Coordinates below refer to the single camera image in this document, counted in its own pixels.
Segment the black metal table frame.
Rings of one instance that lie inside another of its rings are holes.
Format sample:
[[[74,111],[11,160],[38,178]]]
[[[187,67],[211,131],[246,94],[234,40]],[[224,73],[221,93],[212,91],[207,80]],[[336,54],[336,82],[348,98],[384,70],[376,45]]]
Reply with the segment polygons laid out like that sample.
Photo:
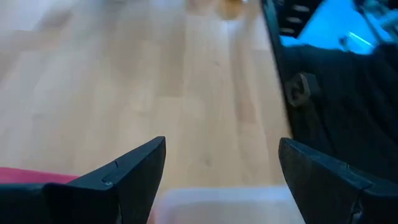
[[[298,140],[309,133],[307,119],[302,114],[310,99],[308,78],[303,73],[291,71],[290,65],[285,61],[273,0],[261,0],[261,4],[292,138]]]

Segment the clear plastic basket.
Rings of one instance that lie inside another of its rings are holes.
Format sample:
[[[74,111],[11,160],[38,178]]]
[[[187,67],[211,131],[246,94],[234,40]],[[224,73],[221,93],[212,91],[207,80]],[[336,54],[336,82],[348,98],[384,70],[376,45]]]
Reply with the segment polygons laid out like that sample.
[[[173,189],[155,200],[147,224],[305,224],[286,185]]]

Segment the orange object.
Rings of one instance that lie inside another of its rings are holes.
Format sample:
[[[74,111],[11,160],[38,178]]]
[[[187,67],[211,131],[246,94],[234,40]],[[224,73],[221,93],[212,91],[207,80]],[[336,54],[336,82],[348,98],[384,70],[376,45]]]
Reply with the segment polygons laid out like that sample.
[[[219,0],[218,14],[223,20],[236,20],[243,12],[245,0]]]

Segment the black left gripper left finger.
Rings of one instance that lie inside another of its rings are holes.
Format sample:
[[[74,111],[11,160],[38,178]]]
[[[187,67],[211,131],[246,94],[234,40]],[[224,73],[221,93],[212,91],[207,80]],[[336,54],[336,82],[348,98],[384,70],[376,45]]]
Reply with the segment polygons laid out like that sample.
[[[146,224],[165,156],[157,136],[66,184],[0,184],[0,224]]]

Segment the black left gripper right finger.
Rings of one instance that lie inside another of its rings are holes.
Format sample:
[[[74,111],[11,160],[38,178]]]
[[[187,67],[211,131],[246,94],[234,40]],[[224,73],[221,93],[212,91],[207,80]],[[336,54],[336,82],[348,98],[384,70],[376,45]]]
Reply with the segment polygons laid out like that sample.
[[[306,224],[398,224],[398,185],[289,138],[285,181]]]

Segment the pink plastic basket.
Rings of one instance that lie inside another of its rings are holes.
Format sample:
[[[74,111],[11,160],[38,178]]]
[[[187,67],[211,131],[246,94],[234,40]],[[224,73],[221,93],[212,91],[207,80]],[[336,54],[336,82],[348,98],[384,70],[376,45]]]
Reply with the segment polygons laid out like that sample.
[[[0,184],[66,184],[77,178],[79,176],[0,167]]]

